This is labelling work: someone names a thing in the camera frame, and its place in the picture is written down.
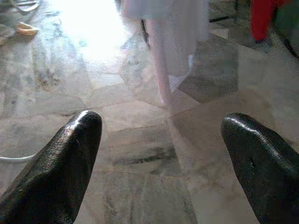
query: red cloth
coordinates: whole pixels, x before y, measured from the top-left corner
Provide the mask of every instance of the red cloth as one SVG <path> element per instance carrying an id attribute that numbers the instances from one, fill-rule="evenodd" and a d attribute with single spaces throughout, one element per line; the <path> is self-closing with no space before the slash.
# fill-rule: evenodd
<path id="1" fill-rule="evenodd" d="M 290 0 L 252 0 L 251 30 L 256 41 L 265 39 L 276 7 L 283 6 Z"/>

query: red clothing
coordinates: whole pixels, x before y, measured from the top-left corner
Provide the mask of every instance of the red clothing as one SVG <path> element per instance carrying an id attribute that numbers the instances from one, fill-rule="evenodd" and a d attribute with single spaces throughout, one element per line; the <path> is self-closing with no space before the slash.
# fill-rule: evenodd
<path id="1" fill-rule="evenodd" d="M 256 41 L 265 39 L 276 7 L 290 0 L 252 0 L 251 30 Z"/>

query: marble floor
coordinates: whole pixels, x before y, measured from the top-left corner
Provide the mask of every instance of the marble floor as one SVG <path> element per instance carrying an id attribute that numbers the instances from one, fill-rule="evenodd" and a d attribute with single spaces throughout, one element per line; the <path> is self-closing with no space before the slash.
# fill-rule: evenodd
<path id="1" fill-rule="evenodd" d="M 118 9 L 113 0 L 45 0 L 18 17 L 40 31 L 0 46 L 0 156 L 38 152 L 90 109 L 103 136 L 75 223 L 257 224 L 220 124 L 249 114 L 299 152 L 298 60 L 275 33 L 268 53 L 236 43 L 231 30 L 245 19 L 210 24 L 188 76 L 171 79 L 166 107 L 140 23 Z M 0 164 L 0 194 L 24 166 Z"/>

